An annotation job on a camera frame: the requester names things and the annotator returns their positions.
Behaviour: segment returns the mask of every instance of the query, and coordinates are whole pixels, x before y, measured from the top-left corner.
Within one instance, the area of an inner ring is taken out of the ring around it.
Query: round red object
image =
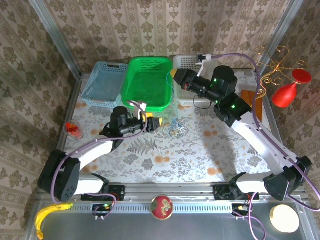
[[[174,205],[167,196],[157,196],[152,200],[151,213],[159,220],[166,220],[171,217],[174,212]]]
[[[272,102],[279,108],[288,107],[297,95],[297,84],[292,83],[280,87],[272,96]]]
[[[292,76],[298,83],[306,84],[312,80],[310,73],[303,69],[295,69],[292,71]]]

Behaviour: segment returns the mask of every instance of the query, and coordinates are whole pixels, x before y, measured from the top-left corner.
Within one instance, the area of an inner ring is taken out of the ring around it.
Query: white round object
[[[291,207],[281,204],[270,211],[270,221],[275,229],[282,233],[294,233],[298,230],[300,220]]]

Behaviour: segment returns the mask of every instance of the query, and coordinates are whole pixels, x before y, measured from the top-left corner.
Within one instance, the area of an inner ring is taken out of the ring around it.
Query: floral tablecloth
[[[255,90],[253,72],[237,71],[235,75],[238,94],[241,90]],[[112,109],[89,106],[81,99],[88,77],[82,77],[73,114],[73,119],[83,128],[84,137],[80,140],[68,137],[65,151],[95,139],[110,121]],[[224,182],[236,173],[269,171],[266,162],[251,145],[216,117],[213,106],[210,109],[183,107],[174,100],[157,116],[163,118],[162,128],[125,140],[118,149],[94,160],[82,171],[99,174],[117,183]],[[174,136],[167,126],[177,116],[176,121],[184,127]],[[264,110],[262,123],[269,127]]]

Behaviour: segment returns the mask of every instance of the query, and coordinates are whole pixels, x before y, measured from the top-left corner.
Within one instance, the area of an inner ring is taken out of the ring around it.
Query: patterned wallpaper
[[[135,56],[243,53],[266,45],[288,0],[44,0],[82,72]],[[250,65],[223,59],[234,68]]]
[[[27,0],[0,1],[0,35],[0,240],[15,240],[74,79]]]
[[[311,159],[313,169],[309,176],[320,189],[320,1],[303,2],[281,44],[291,49],[284,64],[297,67],[296,60],[305,60],[313,79],[308,84],[297,86],[297,97],[289,107],[271,105],[284,145],[299,156],[306,155]],[[269,95],[275,90],[269,87]],[[311,203],[320,207],[308,184],[305,188]],[[319,213],[316,220],[320,226]]]

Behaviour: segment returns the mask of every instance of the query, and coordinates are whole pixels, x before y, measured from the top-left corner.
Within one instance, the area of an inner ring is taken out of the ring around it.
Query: green plastic basket
[[[167,74],[173,64],[167,57],[143,56],[132,59],[124,79],[122,102],[132,108],[128,100],[147,103],[147,112],[162,112],[171,102],[172,77]]]

